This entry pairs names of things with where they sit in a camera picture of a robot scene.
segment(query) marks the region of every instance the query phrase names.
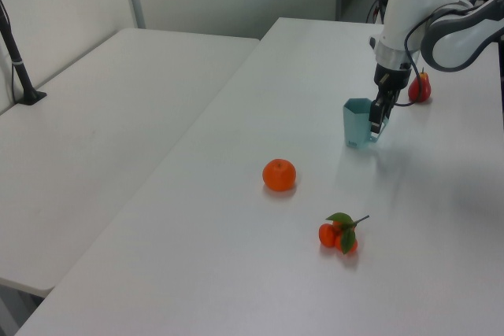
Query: tangerine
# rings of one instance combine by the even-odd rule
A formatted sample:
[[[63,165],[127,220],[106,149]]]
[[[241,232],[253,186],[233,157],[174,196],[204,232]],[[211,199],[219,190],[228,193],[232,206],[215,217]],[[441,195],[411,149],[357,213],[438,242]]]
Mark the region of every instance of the tangerine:
[[[262,170],[262,179],[271,190],[289,190],[296,181],[296,168],[285,159],[273,159]]]
[[[324,223],[318,229],[318,238],[324,247],[332,248],[336,240],[336,231],[329,223]]]

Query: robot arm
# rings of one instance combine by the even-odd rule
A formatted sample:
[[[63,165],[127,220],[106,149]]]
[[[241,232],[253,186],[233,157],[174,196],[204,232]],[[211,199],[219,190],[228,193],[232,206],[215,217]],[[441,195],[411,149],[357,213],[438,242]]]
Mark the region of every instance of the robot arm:
[[[389,0],[384,30],[370,39],[378,86],[369,113],[373,133],[380,133],[390,117],[420,51],[433,68],[459,71],[504,34],[504,0],[490,0],[477,10],[472,7],[466,0]]]

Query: white table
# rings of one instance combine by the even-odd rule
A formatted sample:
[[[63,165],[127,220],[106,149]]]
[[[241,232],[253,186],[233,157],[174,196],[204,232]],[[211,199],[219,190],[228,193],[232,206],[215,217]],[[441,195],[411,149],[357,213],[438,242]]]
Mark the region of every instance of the white table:
[[[496,46],[358,152],[342,107],[376,95],[380,30],[277,21],[19,336],[503,334]],[[275,157],[294,193],[263,187]],[[371,216],[352,257],[320,247],[338,211]]]
[[[46,296],[258,44],[127,29],[0,116],[0,284]]]

